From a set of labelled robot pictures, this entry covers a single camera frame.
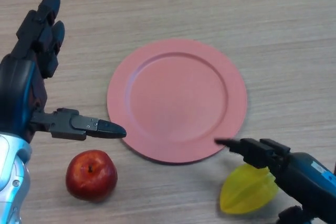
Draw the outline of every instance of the pink plate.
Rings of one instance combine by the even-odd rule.
[[[247,110],[244,81],[231,61],[194,40],[153,42],[129,55],[109,84],[110,120],[125,143],[158,162],[200,161],[234,137]]]

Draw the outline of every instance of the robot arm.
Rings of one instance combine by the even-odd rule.
[[[215,143],[242,155],[255,168],[268,167],[279,188],[302,204],[302,209],[295,206],[280,213],[278,224],[307,224],[314,218],[336,223],[336,177],[311,155],[292,153],[270,139],[216,139]]]
[[[20,208],[30,187],[27,164],[37,131],[83,141],[86,136],[123,138],[112,122],[60,108],[45,113],[44,80],[53,77],[65,28],[55,23],[60,0],[42,0],[19,27],[13,51],[0,63],[0,224],[20,224]]]

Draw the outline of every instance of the wooden table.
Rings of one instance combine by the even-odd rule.
[[[40,1],[0,0],[2,56]],[[196,39],[228,55],[246,81],[249,110],[240,137],[272,138],[333,169],[335,13],[336,0],[62,0],[58,17],[66,38],[57,72],[46,81],[46,110],[65,106],[108,119],[107,86],[129,53],[157,39]],[[296,203],[280,192],[251,215],[220,214],[220,186],[243,163],[227,151],[198,164],[169,167],[135,156],[118,140],[75,142],[38,133],[32,147],[24,224],[271,223]],[[70,160],[92,148],[106,151],[119,173],[117,190],[103,205],[78,201],[65,188]]]

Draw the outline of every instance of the starfruit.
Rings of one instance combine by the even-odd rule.
[[[268,168],[256,169],[249,164],[236,168],[226,179],[219,204],[226,214],[241,215],[268,204],[278,186]]]

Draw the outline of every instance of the red apple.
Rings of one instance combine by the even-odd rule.
[[[66,186],[75,198],[99,202],[117,185],[117,169],[108,154],[89,150],[74,157],[67,169]]]

